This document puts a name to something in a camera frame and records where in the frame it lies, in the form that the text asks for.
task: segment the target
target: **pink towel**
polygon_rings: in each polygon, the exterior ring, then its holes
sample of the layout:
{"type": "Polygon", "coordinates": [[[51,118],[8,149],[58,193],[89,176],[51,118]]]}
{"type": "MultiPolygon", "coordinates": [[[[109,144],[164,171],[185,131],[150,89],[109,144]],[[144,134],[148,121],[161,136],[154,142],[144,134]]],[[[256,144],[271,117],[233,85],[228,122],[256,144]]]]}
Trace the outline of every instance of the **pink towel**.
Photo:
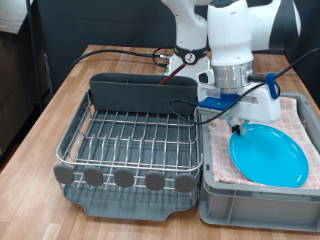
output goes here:
{"type": "MultiPolygon", "coordinates": [[[[320,189],[320,155],[312,145],[297,113],[297,101],[292,98],[280,98],[282,116],[272,124],[294,139],[306,154],[309,161],[309,177],[303,189],[320,189]]],[[[212,174],[215,182],[264,186],[251,182],[234,165],[229,152],[229,140],[232,135],[225,120],[217,119],[209,124],[210,151],[212,156],[212,174]]]]}

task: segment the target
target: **gray plastic tray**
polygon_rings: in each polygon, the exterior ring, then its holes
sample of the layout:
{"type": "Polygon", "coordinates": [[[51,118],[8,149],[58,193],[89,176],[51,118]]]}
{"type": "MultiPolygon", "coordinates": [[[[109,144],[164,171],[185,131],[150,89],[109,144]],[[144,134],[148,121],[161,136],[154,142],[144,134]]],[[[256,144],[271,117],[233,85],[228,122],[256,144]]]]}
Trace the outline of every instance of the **gray plastic tray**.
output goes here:
{"type": "MultiPolygon", "coordinates": [[[[297,93],[282,93],[297,100],[298,115],[320,151],[320,123],[307,99],[297,93]]],[[[208,126],[203,126],[203,182],[200,217],[209,224],[320,231],[320,191],[258,187],[212,180],[208,126]]]]}

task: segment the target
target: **blue plate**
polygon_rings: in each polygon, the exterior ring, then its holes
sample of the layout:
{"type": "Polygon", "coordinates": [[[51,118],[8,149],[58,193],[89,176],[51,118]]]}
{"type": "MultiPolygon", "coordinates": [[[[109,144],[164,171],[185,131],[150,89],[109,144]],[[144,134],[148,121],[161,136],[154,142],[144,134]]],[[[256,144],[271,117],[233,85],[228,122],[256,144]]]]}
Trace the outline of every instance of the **blue plate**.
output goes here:
{"type": "Polygon", "coordinates": [[[298,188],[308,178],[308,160],[300,146],[278,129],[249,124],[247,134],[234,133],[230,154],[251,181],[276,187],[298,188]]]}

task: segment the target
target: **black cable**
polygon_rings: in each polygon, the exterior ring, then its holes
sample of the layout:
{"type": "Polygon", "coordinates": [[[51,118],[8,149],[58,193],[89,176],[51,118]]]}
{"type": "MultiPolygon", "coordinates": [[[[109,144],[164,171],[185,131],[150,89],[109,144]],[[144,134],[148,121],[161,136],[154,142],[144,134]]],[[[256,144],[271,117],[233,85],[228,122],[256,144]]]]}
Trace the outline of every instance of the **black cable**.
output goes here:
{"type": "Polygon", "coordinates": [[[265,85],[266,83],[263,82],[263,83],[260,83],[256,86],[254,86],[253,88],[250,88],[248,91],[246,91],[244,94],[242,94],[241,96],[239,96],[233,103],[231,103],[229,105],[229,107],[227,107],[225,110],[223,110],[222,112],[220,112],[218,115],[214,116],[213,118],[210,118],[208,119],[207,121],[204,121],[204,122],[194,122],[194,121],[190,121],[188,120],[187,118],[181,116],[179,113],[177,113],[176,111],[174,111],[172,108],[171,108],[171,103],[175,103],[175,102],[182,102],[182,103],[187,103],[191,106],[198,106],[197,104],[193,104],[193,103],[190,103],[190,102],[187,102],[187,101],[184,101],[184,100],[172,100],[168,103],[168,108],[169,110],[174,114],[176,115],[177,117],[183,119],[184,121],[188,122],[188,123],[191,123],[191,124],[195,124],[195,125],[203,125],[203,124],[207,124],[209,122],[212,122],[213,120],[217,119],[218,117],[222,116],[223,114],[225,114],[230,108],[232,108],[234,105],[236,105],[243,97],[245,97],[247,94],[249,94],[250,92],[252,92],[253,90],[265,85]]]}
{"type": "Polygon", "coordinates": [[[297,63],[299,63],[301,60],[303,60],[304,58],[308,57],[310,54],[318,52],[320,50],[320,48],[316,48],[311,50],[310,52],[306,53],[305,55],[303,55],[302,57],[300,57],[298,60],[296,60],[294,63],[292,63],[289,67],[287,67],[286,69],[284,69],[282,72],[280,72],[279,74],[277,74],[276,78],[281,77],[283,74],[285,74],[286,72],[289,71],[290,68],[293,68],[297,63]]]}
{"type": "Polygon", "coordinates": [[[158,62],[156,61],[155,58],[156,58],[157,55],[155,55],[155,54],[156,54],[158,51],[162,50],[162,49],[173,49],[173,48],[174,48],[174,47],[171,46],[171,47],[161,47],[161,48],[156,49],[156,50],[152,53],[152,60],[153,60],[153,62],[154,62],[156,65],[160,66],[160,67],[166,68],[166,67],[167,67],[167,64],[158,63],[158,62]]]}
{"type": "Polygon", "coordinates": [[[90,53],[87,53],[81,57],[79,57],[78,59],[76,59],[74,61],[74,63],[72,64],[72,68],[74,68],[74,66],[81,61],[82,59],[89,57],[93,54],[97,54],[97,53],[103,53],[103,52],[115,52],[115,53],[124,53],[124,54],[130,54],[130,55],[134,55],[134,56],[138,56],[138,57],[155,57],[155,58],[159,58],[160,55],[154,55],[154,54],[144,54],[144,53],[136,53],[136,52],[130,52],[130,51],[125,51],[125,50],[117,50],[117,49],[102,49],[102,50],[97,50],[97,51],[93,51],[90,53]]]}
{"type": "Polygon", "coordinates": [[[39,63],[37,57],[37,47],[36,47],[36,38],[34,35],[34,28],[33,28],[33,19],[32,19],[32,10],[30,5],[30,0],[26,0],[27,5],[27,15],[29,19],[29,28],[30,28],[30,35],[31,35],[31,46],[32,46],[32,54],[33,54],[33,61],[34,61],[34,69],[36,72],[36,81],[37,81],[37,93],[39,98],[39,108],[40,113],[43,112],[43,102],[42,102],[42,91],[41,91],[41,82],[40,82],[40,74],[39,74],[39,63]]]}
{"type": "Polygon", "coordinates": [[[279,83],[277,83],[277,82],[274,82],[274,84],[277,86],[277,88],[278,88],[278,98],[280,97],[280,95],[281,95],[281,88],[280,88],[280,85],[279,85],[279,83]]]}

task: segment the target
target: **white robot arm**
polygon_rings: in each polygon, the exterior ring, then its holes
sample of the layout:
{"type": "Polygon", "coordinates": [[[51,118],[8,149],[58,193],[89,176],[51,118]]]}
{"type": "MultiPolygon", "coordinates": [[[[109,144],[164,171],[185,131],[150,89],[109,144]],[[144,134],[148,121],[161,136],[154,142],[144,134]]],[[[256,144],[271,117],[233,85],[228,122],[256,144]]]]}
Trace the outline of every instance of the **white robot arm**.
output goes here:
{"type": "MultiPolygon", "coordinates": [[[[298,37],[300,26],[292,0],[251,9],[246,0],[213,0],[208,6],[211,69],[198,75],[199,106],[222,111],[256,86],[248,80],[254,75],[252,50],[284,49],[298,37]]],[[[280,102],[263,86],[244,97],[229,115],[272,123],[281,116],[280,102]]]]}
{"type": "Polygon", "coordinates": [[[212,0],[162,0],[176,20],[175,54],[170,59],[169,73],[181,64],[187,66],[178,76],[197,79],[199,72],[209,67],[207,58],[207,21],[194,12],[196,5],[208,5],[212,0]]]}

